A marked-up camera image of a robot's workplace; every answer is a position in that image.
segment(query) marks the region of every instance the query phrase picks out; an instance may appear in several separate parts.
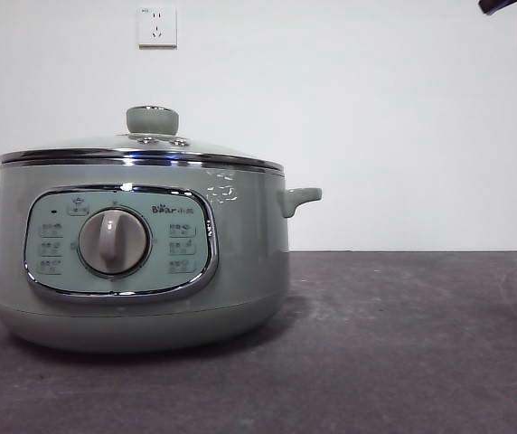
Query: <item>control dial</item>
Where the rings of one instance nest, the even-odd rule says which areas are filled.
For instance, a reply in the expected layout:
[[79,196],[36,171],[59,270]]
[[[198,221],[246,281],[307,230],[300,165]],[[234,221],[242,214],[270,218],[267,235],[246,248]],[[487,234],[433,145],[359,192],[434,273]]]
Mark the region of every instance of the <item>control dial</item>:
[[133,213],[106,209],[84,223],[79,245],[89,267],[101,274],[117,275],[138,265],[148,247],[148,234]]

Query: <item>pot base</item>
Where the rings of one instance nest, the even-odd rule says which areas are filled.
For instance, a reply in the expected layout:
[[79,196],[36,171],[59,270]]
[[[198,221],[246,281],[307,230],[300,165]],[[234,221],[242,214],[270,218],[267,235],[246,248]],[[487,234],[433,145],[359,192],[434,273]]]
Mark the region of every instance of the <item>pot base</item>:
[[157,316],[49,316],[0,305],[0,318],[27,341],[83,353],[142,353],[220,341],[259,326],[285,294],[236,306]]

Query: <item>electrical socket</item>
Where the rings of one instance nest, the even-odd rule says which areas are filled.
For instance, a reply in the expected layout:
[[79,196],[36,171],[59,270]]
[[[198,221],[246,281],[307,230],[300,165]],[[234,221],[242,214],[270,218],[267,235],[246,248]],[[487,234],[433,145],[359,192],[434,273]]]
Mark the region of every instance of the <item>electrical socket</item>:
[[141,7],[137,11],[138,46],[176,47],[176,8]]

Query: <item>gray countertop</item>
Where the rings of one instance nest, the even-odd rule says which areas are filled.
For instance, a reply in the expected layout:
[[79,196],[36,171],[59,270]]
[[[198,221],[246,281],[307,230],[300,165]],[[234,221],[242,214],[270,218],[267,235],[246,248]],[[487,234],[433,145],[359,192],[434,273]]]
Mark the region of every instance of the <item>gray countertop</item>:
[[517,252],[298,252],[282,310],[189,350],[0,324],[0,434],[517,433]]

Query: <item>function button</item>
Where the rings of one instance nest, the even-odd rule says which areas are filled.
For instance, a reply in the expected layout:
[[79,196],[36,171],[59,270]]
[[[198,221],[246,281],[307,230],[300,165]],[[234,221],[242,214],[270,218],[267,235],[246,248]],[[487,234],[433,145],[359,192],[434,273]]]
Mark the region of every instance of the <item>function button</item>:
[[61,223],[44,223],[38,232],[42,238],[63,238],[63,226]]
[[37,270],[40,274],[61,274],[61,259],[40,260]]
[[38,245],[40,256],[61,256],[60,241],[44,241]]
[[187,223],[170,223],[168,234],[173,238],[192,238],[196,236],[196,226]]
[[192,273],[196,269],[194,259],[177,259],[168,262],[168,273]]
[[89,205],[85,199],[78,196],[72,199],[71,203],[68,204],[67,212],[68,215],[88,215]]
[[196,244],[192,240],[170,241],[169,253],[175,255],[193,255],[196,253]]

